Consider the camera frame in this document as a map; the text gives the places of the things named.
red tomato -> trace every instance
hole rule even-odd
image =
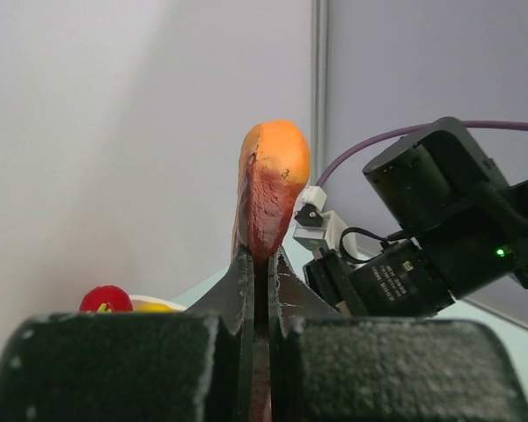
[[[125,312],[133,310],[133,304],[129,295],[125,291],[117,286],[100,286],[96,287],[82,300],[80,303],[80,311],[86,312],[98,312],[99,307],[102,304],[106,305],[105,310],[111,310],[113,312]]]

white table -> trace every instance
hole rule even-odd
[[[290,233],[286,236],[283,243],[285,250],[290,258],[293,268],[299,277],[303,277],[302,267],[312,259],[310,252],[295,242]],[[184,294],[172,299],[173,302],[183,306],[190,306],[204,295],[211,287],[217,283],[225,274],[226,268],[214,274],[212,277],[199,283],[197,286],[189,289]],[[518,377],[523,385],[526,396],[528,397],[528,331],[514,324],[510,324],[501,318],[493,316],[483,310],[479,310],[472,305],[464,302],[458,302],[448,309],[442,311],[438,318],[467,319],[484,323],[495,331],[496,335],[504,343],[510,354]]]

yellow toy fruit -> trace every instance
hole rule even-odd
[[[162,303],[147,303],[135,309],[137,312],[174,312],[175,310]]]

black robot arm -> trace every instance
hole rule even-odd
[[[528,180],[510,186],[461,121],[407,135],[363,169],[402,228],[361,266],[318,251],[310,287],[357,316],[427,317],[504,275],[528,288]]]

gray wall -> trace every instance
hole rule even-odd
[[[171,299],[228,264],[240,145],[311,132],[306,0],[0,2],[0,348],[115,283]]]
[[[328,162],[372,135],[445,115],[528,121],[528,0],[331,2],[327,69]],[[528,134],[473,134],[511,183],[528,178]],[[387,145],[359,153],[326,185],[330,208],[380,234],[398,226],[361,170]],[[528,322],[528,292],[513,281],[476,296]]]

